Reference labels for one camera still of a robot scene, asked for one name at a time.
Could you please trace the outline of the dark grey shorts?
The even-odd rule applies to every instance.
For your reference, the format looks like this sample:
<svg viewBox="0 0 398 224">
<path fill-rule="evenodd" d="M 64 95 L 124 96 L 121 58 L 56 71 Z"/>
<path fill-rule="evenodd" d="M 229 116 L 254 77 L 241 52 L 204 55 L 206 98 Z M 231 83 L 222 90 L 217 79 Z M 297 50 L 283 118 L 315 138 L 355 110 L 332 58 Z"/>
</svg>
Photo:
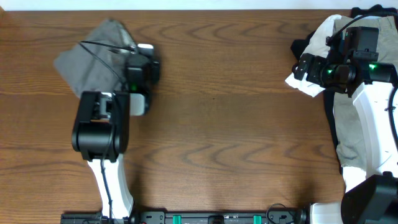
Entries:
<svg viewBox="0 0 398 224">
<path fill-rule="evenodd" d="M 103 21 L 82 43 L 60 53 L 54 67 L 80 97 L 84 91 L 113 92 L 126 83 L 124 64 L 135 45 L 125 26 L 113 19 Z"/>
</svg>

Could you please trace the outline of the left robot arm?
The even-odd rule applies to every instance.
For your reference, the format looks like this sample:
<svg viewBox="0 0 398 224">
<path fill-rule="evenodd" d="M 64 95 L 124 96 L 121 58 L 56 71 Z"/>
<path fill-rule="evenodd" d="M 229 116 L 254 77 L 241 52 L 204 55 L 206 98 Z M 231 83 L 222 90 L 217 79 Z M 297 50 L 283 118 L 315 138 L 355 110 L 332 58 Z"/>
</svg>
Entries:
<svg viewBox="0 0 398 224">
<path fill-rule="evenodd" d="M 124 153 L 131 116 L 143 116 L 159 82 L 160 60 L 151 50 L 133 53 L 123 69 L 126 84 L 112 93 L 84 91 L 72 131 L 72 146 L 93 171 L 103 208 L 98 217 L 72 223 L 130 223 L 134 199 L 126 181 Z"/>
</svg>

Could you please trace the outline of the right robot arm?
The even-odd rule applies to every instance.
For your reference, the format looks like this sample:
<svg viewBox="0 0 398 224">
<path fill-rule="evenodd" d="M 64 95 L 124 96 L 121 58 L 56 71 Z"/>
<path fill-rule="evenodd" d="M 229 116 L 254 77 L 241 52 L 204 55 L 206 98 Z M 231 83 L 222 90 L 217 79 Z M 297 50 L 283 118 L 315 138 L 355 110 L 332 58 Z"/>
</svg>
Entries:
<svg viewBox="0 0 398 224">
<path fill-rule="evenodd" d="M 359 115 L 366 152 L 361 175 L 345 170 L 348 191 L 340 202 L 314 203 L 309 223 L 397 223 L 397 72 L 377 53 L 324 58 L 303 54 L 294 78 L 348 95 Z"/>
</svg>

